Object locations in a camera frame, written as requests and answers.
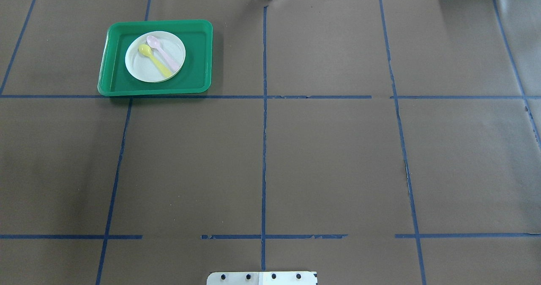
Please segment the green plastic tray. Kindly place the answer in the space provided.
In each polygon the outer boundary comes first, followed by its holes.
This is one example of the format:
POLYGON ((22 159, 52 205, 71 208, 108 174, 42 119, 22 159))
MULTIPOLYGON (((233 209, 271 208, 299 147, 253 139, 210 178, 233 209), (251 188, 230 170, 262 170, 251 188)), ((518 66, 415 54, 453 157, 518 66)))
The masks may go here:
POLYGON ((203 93, 211 85, 213 26, 207 20, 114 23, 107 32, 97 90, 103 96, 154 96, 203 93), (124 63, 128 46, 151 31, 168 31, 182 40, 187 57, 180 73, 159 83, 133 77, 124 63))

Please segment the pink plastic spoon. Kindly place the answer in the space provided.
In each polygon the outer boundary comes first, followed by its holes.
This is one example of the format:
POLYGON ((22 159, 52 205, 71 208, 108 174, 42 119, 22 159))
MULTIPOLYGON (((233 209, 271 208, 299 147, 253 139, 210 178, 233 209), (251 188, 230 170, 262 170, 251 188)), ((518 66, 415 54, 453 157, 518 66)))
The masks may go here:
POLYGON ((158 38, 153 35, 148 35, 146 40, 151 48, 156 49, 161 54, 172 71, 177 72, 181 69, 181 66, 161 47, 161 41, 158 38))

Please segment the brown paper table cover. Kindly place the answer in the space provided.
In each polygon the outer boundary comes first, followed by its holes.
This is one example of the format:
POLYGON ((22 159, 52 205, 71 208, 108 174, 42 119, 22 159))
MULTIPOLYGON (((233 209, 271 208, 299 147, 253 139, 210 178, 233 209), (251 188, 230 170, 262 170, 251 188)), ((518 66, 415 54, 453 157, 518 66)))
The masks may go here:
POLYGON ((1 0, 2 285, 539 285, 540 0, 1 0), (202 93, 106 34, 200 19, 202 93))

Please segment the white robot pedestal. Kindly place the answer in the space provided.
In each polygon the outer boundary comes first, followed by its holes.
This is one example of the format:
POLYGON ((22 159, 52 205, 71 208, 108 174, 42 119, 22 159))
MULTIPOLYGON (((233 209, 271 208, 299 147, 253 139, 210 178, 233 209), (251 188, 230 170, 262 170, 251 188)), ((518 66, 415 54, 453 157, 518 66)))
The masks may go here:
POLYGON ((312 271, 243 271, 209 274, 207 285, 317 285, 312 271))

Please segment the yellow plastic spoon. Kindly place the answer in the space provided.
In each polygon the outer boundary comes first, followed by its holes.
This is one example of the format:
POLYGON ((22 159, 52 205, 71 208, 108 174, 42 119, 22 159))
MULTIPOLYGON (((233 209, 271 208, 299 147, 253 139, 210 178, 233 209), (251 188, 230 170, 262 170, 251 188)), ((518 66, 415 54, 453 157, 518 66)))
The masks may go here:
POLYGON ((149 60, 153 62, 154 66, 158 69, 158 71, 164 78, 169 78, 172 76, 172 72, 154 56, 154 53, 149 45, 140 44, 138 46, 138 52, 143 56, 149 58, 149 60))

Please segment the white round plate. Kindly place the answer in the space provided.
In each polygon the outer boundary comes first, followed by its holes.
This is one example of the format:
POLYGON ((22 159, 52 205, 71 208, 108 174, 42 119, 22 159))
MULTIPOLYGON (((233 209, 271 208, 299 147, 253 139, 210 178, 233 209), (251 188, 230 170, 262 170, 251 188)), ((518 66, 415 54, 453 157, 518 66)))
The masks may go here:
POLYGON ((136 38, 128 46, 127 52, 124 56, 124 63, 128 72, 140 81, 147 83, 159 83, 167 81, 180 73, 181 69, 177 72, 172 71, 161 54, 156 49, 151 48, 157 60, 162 62, 172 72, 171 77, 164 78, 154 66, 153 62, 138 52, 138 46, 140 44, 147 44, 146 38, 148 35, 153 35, 158 38, 161 41, 161 47, 181 66, 182 69, 184 61, 187 57, 187 50, 183 41, 168 31, 151 31, 136 38))

